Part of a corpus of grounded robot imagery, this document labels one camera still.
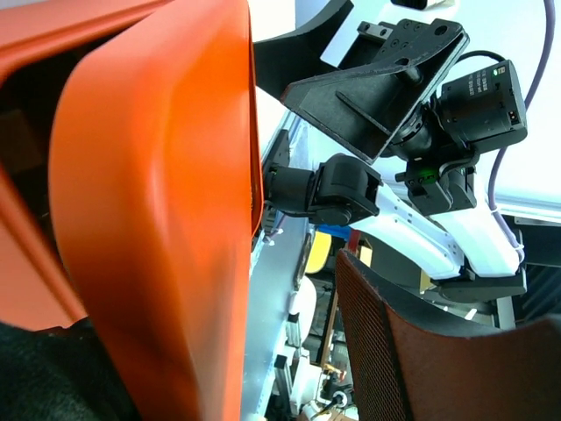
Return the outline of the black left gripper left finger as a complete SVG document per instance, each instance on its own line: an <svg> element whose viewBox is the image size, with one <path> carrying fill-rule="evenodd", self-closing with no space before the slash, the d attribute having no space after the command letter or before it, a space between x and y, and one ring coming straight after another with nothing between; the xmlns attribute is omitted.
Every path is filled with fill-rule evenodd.
<svg viewBox="0 0 561 421"><path fill-rule="evenodd" d="M31 331L1 323L2 420L139 420L88 319Z"/></svg>

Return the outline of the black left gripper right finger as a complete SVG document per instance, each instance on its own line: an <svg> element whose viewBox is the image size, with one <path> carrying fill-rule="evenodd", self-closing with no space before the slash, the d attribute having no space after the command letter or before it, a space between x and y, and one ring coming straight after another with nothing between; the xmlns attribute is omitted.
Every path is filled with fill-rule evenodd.
<svg viewBox="0 0 561 421"><path fill-rule="evenodd" d="M360 419L559 419L559 316L511 330L481 325L346 251L336 285Z"/></svg>

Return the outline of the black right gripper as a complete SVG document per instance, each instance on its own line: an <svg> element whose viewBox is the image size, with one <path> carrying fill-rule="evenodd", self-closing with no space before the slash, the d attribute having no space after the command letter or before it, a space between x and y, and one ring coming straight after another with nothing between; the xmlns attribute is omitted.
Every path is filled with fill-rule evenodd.
<svg viewBox="0 0 561 421"><path fill-rule="evenodd" d="M469 39L463 26L361 22L336 68L322 55L353 9L330 0L303 26L253 44L256 86L372 164L427 101Z"/></svg>

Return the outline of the orange box lid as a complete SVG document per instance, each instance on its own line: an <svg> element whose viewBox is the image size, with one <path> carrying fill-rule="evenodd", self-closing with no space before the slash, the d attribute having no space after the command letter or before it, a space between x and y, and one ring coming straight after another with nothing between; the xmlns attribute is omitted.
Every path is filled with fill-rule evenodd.
<svg viewBox="0 0 561 421"><path fill-rule="evenodd" d="M259 219L250 13L173 1L84 57L60 97L61 258L146 420L237 420Z"/></svg>

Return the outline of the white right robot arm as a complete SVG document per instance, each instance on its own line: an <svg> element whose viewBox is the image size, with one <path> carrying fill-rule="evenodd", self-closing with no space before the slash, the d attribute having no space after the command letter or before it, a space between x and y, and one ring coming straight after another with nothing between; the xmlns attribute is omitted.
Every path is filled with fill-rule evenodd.
<svg viewBox="0 0 561 421"><path fill-rule="evenodd" d="M265 211L367 233L451 301L524 293L522 239L501 225L476 173L483 153L527 137L514 64L500 58L448 81L466 57L463 26L403 19L361 23L331 66L323 51L351 10L331 1L253 47L258 86L343 148L315 170L267 157Z"/></svg>

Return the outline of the orange chocolate box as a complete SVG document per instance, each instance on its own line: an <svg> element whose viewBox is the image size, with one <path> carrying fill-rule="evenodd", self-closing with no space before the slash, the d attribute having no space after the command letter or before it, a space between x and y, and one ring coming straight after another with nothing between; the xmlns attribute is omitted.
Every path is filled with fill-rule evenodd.
<svg viewBox="0 0 561 421"><path fill-rule="evenodd" d="M85 311L53 238L48 157L53 118L79 61L161 1L1 3L1 319L29 330Z"/></svg>

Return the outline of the aluminium front rail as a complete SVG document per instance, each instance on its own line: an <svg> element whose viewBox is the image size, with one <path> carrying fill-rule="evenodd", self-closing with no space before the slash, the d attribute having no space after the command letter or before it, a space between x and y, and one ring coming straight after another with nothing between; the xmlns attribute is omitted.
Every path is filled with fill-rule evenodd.
<svg viewBox="0 0 561 421"><path fill-rule="evenodd" d="M280 228L271 240L259 235L251 254L241 410L235 420L265 415L273 366L282 349L288 301L309 225L304 218L285 218Z"/></svg>

